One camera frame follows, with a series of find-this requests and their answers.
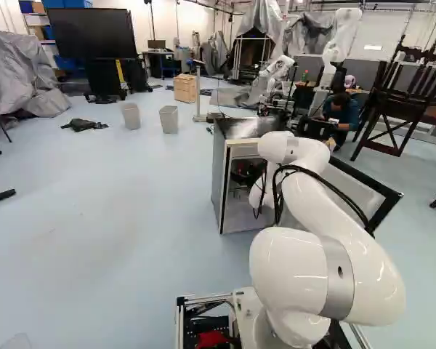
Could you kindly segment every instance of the man sitting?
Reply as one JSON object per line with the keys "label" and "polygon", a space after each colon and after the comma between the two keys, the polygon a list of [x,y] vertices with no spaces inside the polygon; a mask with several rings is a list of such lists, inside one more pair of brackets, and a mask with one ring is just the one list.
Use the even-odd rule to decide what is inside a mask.
{"label": "man sitting", "polygon": [[358,115],[360,107],[356,100],[353,100],[346,92],[337,93],[326,99],[323,104],[323,117],[339,120],[331,136],[336,142],[334,151],[338,151],[344,144],[347,133],[355,131],[358,127]]}

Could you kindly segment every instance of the cardboard box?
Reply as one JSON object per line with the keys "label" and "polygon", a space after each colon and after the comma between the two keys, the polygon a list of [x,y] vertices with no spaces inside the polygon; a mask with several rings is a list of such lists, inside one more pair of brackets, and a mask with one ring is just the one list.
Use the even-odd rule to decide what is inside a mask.
{"label": "cardboard box", "polygon": [[195,76],[180,74],[174,78],[174,99],[193,103],[197,99]]}
{"label": "cardboard box", "polygon": [[45,40],[44,32],[41,27],[29,27],[29,33],[37,36],[40,41]]}
{"label": "cardboard box", "polygon": [[33,2],[32,3],[33,13],[45,13],[44,4],[41,2]]}

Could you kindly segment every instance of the black monitor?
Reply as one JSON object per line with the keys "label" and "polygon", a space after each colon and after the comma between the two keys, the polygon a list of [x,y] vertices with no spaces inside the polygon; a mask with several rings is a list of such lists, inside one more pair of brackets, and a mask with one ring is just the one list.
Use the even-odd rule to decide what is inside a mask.
{"label": "black monitor", "polygon": [[149,49],[165,49],[166,40],[147,40],[147,46]]}
{"label": "black monitor", "polygon": [[47,9],[60,56],[83,60],[136,58],[126,9]]}

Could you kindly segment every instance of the white robot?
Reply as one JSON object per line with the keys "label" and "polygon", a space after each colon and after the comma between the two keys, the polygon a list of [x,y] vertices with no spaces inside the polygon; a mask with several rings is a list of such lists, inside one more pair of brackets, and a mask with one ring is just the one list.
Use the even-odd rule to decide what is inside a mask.
{"label": "white robot", "polygon": [[294,60],[292,58],[282,55],[275,62],[259,72],[260,77],[268,78],[267,93],[274,91],[277,81],[286,80],[289,68],[293,64]]}
{"label": "white robot", "polygon": [[328,41],[323,50],[322,59],[325,65],[320,80],[320,87],[328,89],[333,80],[336,67],[331,62],[343,62],[349,54],[349,49],[355,38],[355,33],[362,17],[360,9],[338,9],[334,15],[336,33]]}
{"label": "white robot", "polygon": [[[268,163],[263,196],[262,176],[249,197],[255,209],[274,207],[272,178],[279,164],[320,174],[330,157],[323,143],[290,132],[265,134],[258,151]],[[394,263],[328,197],[324,185],[291,172],[277,174],[276,183],[288,211],[307,231],[271,227],[252,242],[250,273],[259,315],[252,321],[251,347],[311,348],[326,334],[331,318],[371,326],[395,322],[405,310],[405,287]]]}

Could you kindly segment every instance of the black cloth on floor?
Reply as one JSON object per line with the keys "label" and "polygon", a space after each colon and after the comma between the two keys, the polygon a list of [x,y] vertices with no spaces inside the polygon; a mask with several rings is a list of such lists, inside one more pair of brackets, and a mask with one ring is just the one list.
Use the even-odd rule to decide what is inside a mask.
{"label": "black cloth on floor", "polygon": [[62,129],[71,128],[74,132],[84,131],[85,129],[106,129],[107,127],[107,124],[77,118],[72,119],[69,124],[61,126]]}

